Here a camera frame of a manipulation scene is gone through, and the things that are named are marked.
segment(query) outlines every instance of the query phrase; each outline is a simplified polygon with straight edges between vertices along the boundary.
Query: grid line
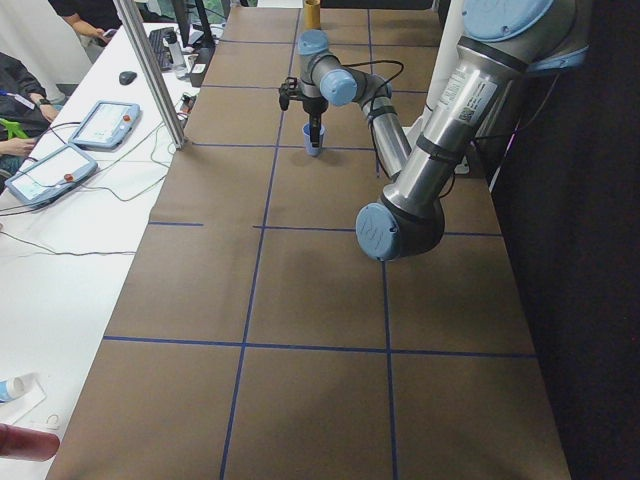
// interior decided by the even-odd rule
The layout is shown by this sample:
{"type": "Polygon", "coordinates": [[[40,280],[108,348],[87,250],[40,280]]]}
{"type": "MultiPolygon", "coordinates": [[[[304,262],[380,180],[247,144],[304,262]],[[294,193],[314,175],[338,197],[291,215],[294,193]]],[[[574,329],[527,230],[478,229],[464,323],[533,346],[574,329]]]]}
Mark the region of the grid line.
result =
{"type": "MultiPolygon", "coordinates": [[[[202,222],[159,222],[150,221],[149,225],[162,227],[204,227],[202,222]]],[[[355,233],[355,228],[329,228],[329,227],[293,227],[287,225],[252,225],[251,228],[260,230],[289,230],[296,232],[335,232],[335,233],[355,233]]],[[[501,233],[483,233],[483,232],[444,232],[444,236],[450,237],[488,237],[502,238],[501,233]]]]}
{"type": "MultiPolygon", "coordinates": [[[[300,25],[300,10],[298,10],[298,14],[296,17],[296,27],[294,30],[294,34],[293,34],[293,39],[292,39],[292,43],[291,43],[291,55],[289,57],[289,71],[288,71],[288,75],[291,75],[291,69],[293,68],[293,59],[294,59],[294,54],[295,54],[295,45],[296,45],[296,38],[298,36],[298,27],[300,25]]],[[[276,137],[276,144],[275,144],[275,149],[274,149],[274,153],[273,153],[273,162],[271,164],[271,176],[269,178],[269,188],[267,190],[267,197],[265,200],[265,206],[264,206],[264,214],[262,217],[262,225],[266,225],[267,223],[267,217],[269,215],[269,203],[271,201],[271,193],[273,190],[273,181],[275,178],[275,173],[276,173],[276,165],[278,162],[278,152],[279,152],[279,145],[280,145],[280,137],[282,135],[282,126],[284,123],[284,112],[280,112],[280,122],[278,125],[278,135],[276,137]]],[[[231,408],[230,408],[230,412],[229,412],[229,421],[227,423],[227,434],[225,436],[225,442],[224,442],[224,450],[222,452],[222,460],[220,462],[220,480],[224,480],[225,477],[225,473],[226,473],[226,468],[227,468],[227,460],[229,458],[229,448],[231,445],[231,435],[233,433],[233,423],[235,420],[235,411],[236,411],[236,405],[238,402],[238,395],[240,393],[240,380],[242,378],[242,367],[244,365],[244,355],[246,352],[246,344],[247,344],[247,338],[249,336],[249,326],[251,324],[251,316],[253,314],[253,302],[255,299],[255,292],[256,292],[256,285],[258,282],[258,273],[260,270],[260,259],[262,256],[262,247],[264,245],[264,236],[265,236],[265,229],[261,229],[260,230],[260,242],[258,244],[258,251],[256,254],[256,263],[255,263],[255,267],[254,267],[254,272],[253,272],[253,280],[252,280],[252,284],[251,284],[251,291],[249,294],[249,305],[247,306],[247,316],[246,316],[246,320],[245,320],[245,325],[244,325],[244,332],[243,332],[243,336],[242,336],[242,346],[240,348],[240,356],[238,359],[238,369],[236,371],[236,379],[235,379],[235,384],[234,384],[234,389],[233,389],[233,396],[232,396],[232,400],[231,400],[231,408]]]]}
{"type": "Polygon", "coordinates": [[[382,298],[384,305],[384,331],[387,356],[387,388],[389,390],[389,428],[391,434],[391,468],[393,480],[398,480],[398,442],[396,437],[396,402],[393,386],[393,350],[391,348],[391,316],[389,312],[389,288],[387,278],[387,264],[381,262],[382,270],[382,298]]]}
{"type": "MultiPolygon", "coordinates": [[[[259,85],[225,85],[225,84],[218,84],[218,83],[212,83],[209,85],[202,85],[200,88],[234,88],[236,90],[242,90],[242,89],[247,89],[247,90],[279,90],[279,87],[261,87],[259,85]]],[[[410,94],[416,94],[416,95],[424,95],[427,92],[426,90],[393,90],[393,93],[410,93],[410,94]]]]}
{"type": "Polygon", "coordinates": [[[177,338],[152,338],[152,337],[129,337],[121,335],[105,335],[104,341],[128,342],[128,343],[152,343],[152,344],[177,344],[206,347],[236,347],[255,348],[262,350],[303,350],[313,352],[342,352],[342,353],[369,353],[376,355],[413,355],[418,357],[470,357],[470,358],[496,358],[511,360],[535,360],[538,356],[535,353],[495,353],[495,352],[465,352],[448,350],[411,350],[391,348],[368,348],[368,347],[336,347],[329,345],[296,345],[284,343],[254,343],[254,342],[226,342],[218,340],[193,340],[177,338]]]}
{"type": "MultiPolygon", "coordinates": [[[[233,147],[233,148],[305,148],[303,145],[276,145],[276,144],[246,144],[246,143],[200,143],[191,142],[196,147],[233,147]]],[[[347,150],[347,151],[373,151],[373,148],[367,147],[323,147],[325,150],[347,150]]]]}
{"type": "MultiPolygon", "coordinates": [[[[277,41],[266,41],[266,40],[225,40],[224,38],[219,39],[220,43],[247,43],[247,44],[259,44],[259,45],[291,45],[290,42],[277,42],[277,41]]],[[[419,45],[402,45],[396,43],[343,43],[343,42],[332,42],[331,45],[336,45],[339,47],[413,47],[413,48],[439,48],[440,44],[431,45],[431,44],[419,44],[419,45]]]]}

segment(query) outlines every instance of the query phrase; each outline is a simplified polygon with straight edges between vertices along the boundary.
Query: touchscreen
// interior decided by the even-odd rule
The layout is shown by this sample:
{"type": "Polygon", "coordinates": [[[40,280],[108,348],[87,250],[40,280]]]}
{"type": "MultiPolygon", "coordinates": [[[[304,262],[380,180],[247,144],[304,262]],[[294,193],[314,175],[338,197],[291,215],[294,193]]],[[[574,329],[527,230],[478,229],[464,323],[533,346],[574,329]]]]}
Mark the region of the touchscreen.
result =
{"type": "Polygon", "coordinates": [[[27,200],[33,200],[38,195],[64,179],[67,173],[73,173],[84,167],[87,159],[73,148],[65,148],[54,157],[36,164],[23,175],[12,180],[15,189],[19,190],[27,200]]]}
{"type": "Polygon", "coordinates": [[[122,121],[122,117],[129,110],[129,105],[101,104],[84,124],[76,141],[108,143],[115,130],[122,121]]]}

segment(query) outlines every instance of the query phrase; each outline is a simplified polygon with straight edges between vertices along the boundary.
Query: blue cup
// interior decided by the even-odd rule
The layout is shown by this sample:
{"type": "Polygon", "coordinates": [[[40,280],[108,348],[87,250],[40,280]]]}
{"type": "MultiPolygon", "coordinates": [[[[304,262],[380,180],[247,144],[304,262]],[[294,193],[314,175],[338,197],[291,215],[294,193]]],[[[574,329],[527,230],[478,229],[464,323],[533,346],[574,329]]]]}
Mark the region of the blue cup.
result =
{"type": "Polygon", "coordinates": [[[322,151],[322,141],[324,140],[324,125],[320,126],[320,143],[318,147],[314,147],[313,145],[311,145],[311,136],[310,136],[310,126],[309,124],[305,124],[304,127],[302,127],[302,133],[304,135],[304,148],[307,150],[307,154],[311,155],[312,157],[317,157],[318,155],[320,155],[320,152],[322,151]]]}

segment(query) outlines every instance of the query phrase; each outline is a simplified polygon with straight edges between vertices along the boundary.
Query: computer mouse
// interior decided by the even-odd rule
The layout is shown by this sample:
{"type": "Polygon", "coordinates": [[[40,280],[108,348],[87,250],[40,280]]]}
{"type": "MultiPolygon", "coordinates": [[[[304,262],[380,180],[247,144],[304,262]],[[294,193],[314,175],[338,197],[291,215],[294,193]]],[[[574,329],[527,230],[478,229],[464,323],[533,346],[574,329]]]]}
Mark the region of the computer mouse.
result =
{"type": "Polygon", "coordinates": [[[124,72],[120,72],[120,76],[118,77],[118,80],[120,80],[120,85],[129,85],[131,82],[133,82],[136,79],[137,76],[138,74],[136,72],[131,72],[127,70],[124,72]]]}

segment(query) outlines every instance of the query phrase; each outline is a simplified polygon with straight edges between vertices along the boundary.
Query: black curtain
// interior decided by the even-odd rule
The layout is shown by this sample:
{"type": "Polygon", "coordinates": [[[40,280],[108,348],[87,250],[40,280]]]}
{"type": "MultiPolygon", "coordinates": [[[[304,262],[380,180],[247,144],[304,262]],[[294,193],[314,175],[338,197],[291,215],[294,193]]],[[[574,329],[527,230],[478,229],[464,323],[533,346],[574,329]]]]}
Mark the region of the black curtain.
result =
{"type": "MultiPolygon", "coordinates": [[[[640,2],[518,134],[494,202],[574,480],[640,478],[640,2]]],[[[533,82],[527,115],[549,79],[533,82]]]]}

